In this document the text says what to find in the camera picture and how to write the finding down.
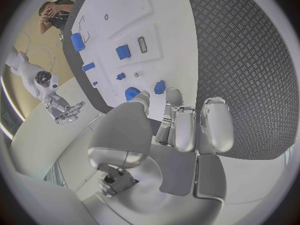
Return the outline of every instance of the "man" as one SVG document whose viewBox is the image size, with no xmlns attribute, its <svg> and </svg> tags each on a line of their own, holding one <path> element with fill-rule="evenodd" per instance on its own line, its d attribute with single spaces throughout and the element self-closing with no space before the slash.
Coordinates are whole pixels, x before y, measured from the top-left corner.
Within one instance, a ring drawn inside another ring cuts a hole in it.
<svg viewBox="0 0 300 225">
<path fill-rule="evenodd" d="M 46 1 L 38 10 L 41 17 L 38 23 L 39 32 L 44 34 L 52 26 L 63 31 L 73 4 L 71 0 Z"/>
</svg>

